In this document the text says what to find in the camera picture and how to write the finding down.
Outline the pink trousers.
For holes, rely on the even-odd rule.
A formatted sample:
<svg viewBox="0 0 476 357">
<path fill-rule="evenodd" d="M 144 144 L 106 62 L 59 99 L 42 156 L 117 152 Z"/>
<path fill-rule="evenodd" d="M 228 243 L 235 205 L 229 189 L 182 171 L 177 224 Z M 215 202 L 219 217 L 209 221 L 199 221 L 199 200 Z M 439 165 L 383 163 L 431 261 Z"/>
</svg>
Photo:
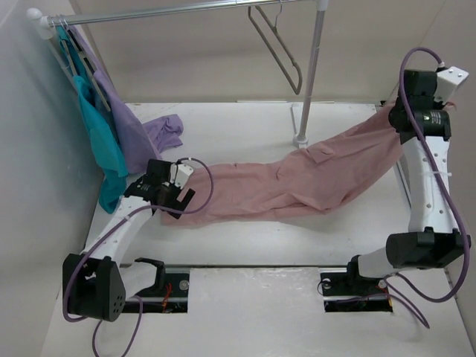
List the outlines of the pink trousers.
<svg viewBox="0 0 476 357">
<path fill-rule="evenodd" d="M 196 191 L 191 215 L 168 213 L 169 227 L 231 220 L 277 221 L 323 215 L 342 208 L 373 186 L 402 156 L 388 115 L 393 103 L 346 131 L 297 149 L 269 164 L 216 164 L 197 169 L 187 187 Z"/>
</svg>

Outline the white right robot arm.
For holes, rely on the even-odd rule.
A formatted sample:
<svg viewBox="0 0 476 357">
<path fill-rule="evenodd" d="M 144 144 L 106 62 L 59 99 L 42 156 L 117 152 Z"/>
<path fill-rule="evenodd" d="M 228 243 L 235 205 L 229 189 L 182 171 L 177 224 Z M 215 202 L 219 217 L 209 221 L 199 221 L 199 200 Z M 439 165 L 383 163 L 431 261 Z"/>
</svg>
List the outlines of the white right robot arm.
<svg viewBox="0 0 476 357">
<path fill-rule="evenodd" d="M 371 280 L 400 271 L 445 268 L 463 255 L 463 235 L 437 182 L 448 184 L 451 124 L 444 107 L 468 75 L 454 66 L 404 72 L 405 92 L 388 120 L 399 134 L 408 167 L 408 232 L 391 234 L 384 248 L 351 259 L 344 274 L 351 292 L 362 292 Z"/>
</svg>

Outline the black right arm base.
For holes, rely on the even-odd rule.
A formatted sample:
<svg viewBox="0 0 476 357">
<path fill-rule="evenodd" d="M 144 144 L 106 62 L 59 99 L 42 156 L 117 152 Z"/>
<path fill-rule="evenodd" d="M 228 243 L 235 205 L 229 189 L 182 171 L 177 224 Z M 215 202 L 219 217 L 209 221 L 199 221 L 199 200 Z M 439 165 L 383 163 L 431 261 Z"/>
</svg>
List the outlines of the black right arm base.
<svg viewBox="0 0 476 357">
<path fill-rule="evenodd" d="M 389 291 L 378 278 L 354 279 L 345 270 L 324 269 L 317 290 L 327 313 L 393 311 Z"/>
</svg>

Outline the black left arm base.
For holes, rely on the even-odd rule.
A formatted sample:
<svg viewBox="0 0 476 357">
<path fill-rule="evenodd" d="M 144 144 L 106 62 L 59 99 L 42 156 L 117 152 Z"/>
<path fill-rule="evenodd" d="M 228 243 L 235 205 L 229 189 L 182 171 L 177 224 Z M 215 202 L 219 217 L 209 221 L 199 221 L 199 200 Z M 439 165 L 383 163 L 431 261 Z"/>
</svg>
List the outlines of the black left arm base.
<svg viewBox="0 0 476 357">
<path fill-rule="evenodd" d="M 186 313 L 190 287 L 190 269 L 155 267 L 135 263 L 120 268 L 126 301 L 122 313 L 139 313 L 139 296 L 143 313 Z"/>
</svg>

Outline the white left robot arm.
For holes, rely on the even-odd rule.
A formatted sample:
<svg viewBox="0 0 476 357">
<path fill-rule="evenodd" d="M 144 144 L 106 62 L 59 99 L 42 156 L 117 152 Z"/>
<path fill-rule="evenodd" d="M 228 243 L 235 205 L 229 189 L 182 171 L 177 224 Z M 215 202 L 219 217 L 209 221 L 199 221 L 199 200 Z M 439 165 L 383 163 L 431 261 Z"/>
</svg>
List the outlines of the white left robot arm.
<svg viewBox="0 0 476 357">
<path fill-rule="evenodd" d="M 151 159 L 146 172 L 120 198 L 112 219 L 100 236 L 62 264 L 62 308 L 67 321 L 94 318 L 115 321 L 126 302 L 146 292 L 158 295 L 166 288 L 160 260 L 123 257 L 142 226 L 157 210 L 179 218 L 194 196 L 185 187 L 194 169 L 183 161 Z"/>
</svg>

